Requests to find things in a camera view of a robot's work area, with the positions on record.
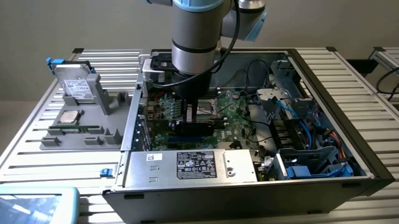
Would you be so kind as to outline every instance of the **white wall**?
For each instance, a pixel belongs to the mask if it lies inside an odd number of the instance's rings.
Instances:
[[[399,0],[267,0],[255,43],[335,46],[349,58],[399,46]],[[0,100],[38,100],[52,76],[46,58],[87,49],[170,48],[171,8],[139,0],[0,0]]]

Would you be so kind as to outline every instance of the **sticker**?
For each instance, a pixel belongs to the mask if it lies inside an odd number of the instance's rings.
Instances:
[[[162,153],[147,154],[147,161],[157,161],[157,160],[162,160]]]
[[[86,80],[64,80],[64,83],[75,99],[94,99]]]
[[[217,178],[215,155],[213,151],[178,153],[178,178]]]

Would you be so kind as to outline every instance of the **power supply label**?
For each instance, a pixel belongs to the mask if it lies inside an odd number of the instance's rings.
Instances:
[[[217,178],[215,155],[213,151],[178,153],[178,178]]]

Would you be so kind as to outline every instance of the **tablet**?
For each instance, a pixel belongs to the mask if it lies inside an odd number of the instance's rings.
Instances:
[[[0,186],[0,223],[75,224],[78,217],[76,188]]]

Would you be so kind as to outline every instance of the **workbench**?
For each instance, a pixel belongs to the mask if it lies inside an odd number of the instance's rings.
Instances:
[[[341,54],[327,48],[299,48],[315,75],[359,130],[383,164],[399,180],[399,112],[377,93]],[[110,92],[132,95],[140,50],[84,50],[76,60],[88,60]],[[62,109],[63,89],[51,84],[20,131],[0,157],[0,183],[7,186],[75,186],[80,192],[79,223],[122,224],[100,195],[115,179],[100,178],[100,170],[115,168],[119,150],[42,151],[39,140]],[[330,214],[269,217],[202,223],[399,223],[399,182],[370,197],[357,197]]]

